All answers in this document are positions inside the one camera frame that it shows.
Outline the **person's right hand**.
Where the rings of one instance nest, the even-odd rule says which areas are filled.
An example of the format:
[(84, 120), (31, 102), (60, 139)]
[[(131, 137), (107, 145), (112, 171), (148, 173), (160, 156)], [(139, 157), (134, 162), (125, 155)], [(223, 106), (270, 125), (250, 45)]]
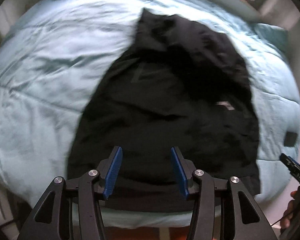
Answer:
[(300, 226), (300, 186), (292, 191), (290, 196), (292, 199), (279, 222), (281, 235), (293, 235)]

